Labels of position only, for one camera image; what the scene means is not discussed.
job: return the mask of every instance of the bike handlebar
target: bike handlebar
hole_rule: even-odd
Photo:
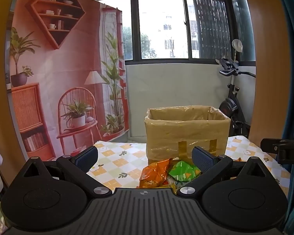
[[[253,73],[251,73],[251,72],[248,72],[248,71],[241,71],[241,72],[239,72],[239,74],[246,74],[246,75],[249,75],[249,76],[252,76],[252,77],[256,77],[256,75],[255,74],[253,74]]]
[[[233,70],[219,70],[219,73],[223,76],[228,77],[228,76],[231,76],[234,73],[236,73],[236,70],[235,69],[233,69]]]

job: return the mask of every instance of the plant pot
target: plant pot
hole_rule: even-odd
[[[121,131],[116,132],[116,133],[111,134],[111,135],[108,134],[108,133],[105,133],[105,134],[103,135],[103,141],[110,141],[110,140],[113,140],[113,139],[119,137],[120,135],[122,135],[124,132],[125,132],[125,129],[123,128]]]
[[[85,115],[79,118],[72,118],[72,127],[81,127],[85,125]]]
[[[27,82],[27,75],[24,72],[11,75],[11,84],[13,87],[25,85]]]

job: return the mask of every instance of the backdrop tapestry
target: backdrop tapestry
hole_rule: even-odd
[[[129,129],[121,18],[95,0],[17,0],[10,75],[29,157],[76,155]]]

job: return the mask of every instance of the tablecloth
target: tablecloth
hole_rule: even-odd
[[[95,146],[98,161],[88,175],[112,191],[117,187],[135,188],[139,185],[141,172],[148,165],[146,144],[98,141]],[[247,161],[250,156],[258,156],[283,192],[288,194],[290,173],[244,136],[229,137],[225,154],[234,160],[241,158],[242,161]]]

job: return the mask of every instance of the metal screw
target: metal screw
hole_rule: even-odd
[[[193,194],[195,192],[195,188],[190,186],[184,186],[180,189],[180,192],[183,194]]]
[[[109,192],[109,188],[106,188],[106,187],[103,187],[103,186],[96,187],[94,189],[95,194],[106,194],[108,192]]]

